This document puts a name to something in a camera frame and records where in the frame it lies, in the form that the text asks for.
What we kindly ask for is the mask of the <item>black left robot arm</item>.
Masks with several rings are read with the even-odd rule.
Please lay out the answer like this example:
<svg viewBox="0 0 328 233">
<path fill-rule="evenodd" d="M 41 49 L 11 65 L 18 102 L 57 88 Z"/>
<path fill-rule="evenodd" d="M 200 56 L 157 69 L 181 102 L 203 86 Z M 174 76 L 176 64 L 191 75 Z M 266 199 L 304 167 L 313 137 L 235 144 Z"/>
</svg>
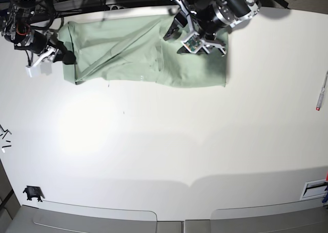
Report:
<svg viewBox="0 0 328 233">
<path fill-rule="evenodd" d="M 173 38 L 179 30 L 186 28 L 181 39 L 179 54 L 210 54 L 218 49 L 222 56 L 227 53 L 226 43 L 217 38 L 220 30 L 234 28 L 258 14 L 259 0 L 171 0 L 179 11 L 163 36 L 165 41 Z"/>
</svg>

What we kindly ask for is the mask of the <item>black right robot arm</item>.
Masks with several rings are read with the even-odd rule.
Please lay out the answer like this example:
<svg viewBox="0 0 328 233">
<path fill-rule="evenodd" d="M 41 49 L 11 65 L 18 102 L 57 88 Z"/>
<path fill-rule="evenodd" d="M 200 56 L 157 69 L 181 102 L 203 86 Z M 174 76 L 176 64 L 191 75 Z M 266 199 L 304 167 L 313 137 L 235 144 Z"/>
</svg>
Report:
<svg viewBox="0 0 328 233">
<path fill-rule="evenodd" d="M 76 63 L 74 52 L 67 49 L 51 26 L 58 12 L 53 0 L 9 0 L 7 15 L 1 16 L 1 35 L 14 49 L 27 55 L 27 68 L 48 60 L 65 65 Z"/>
</svg>

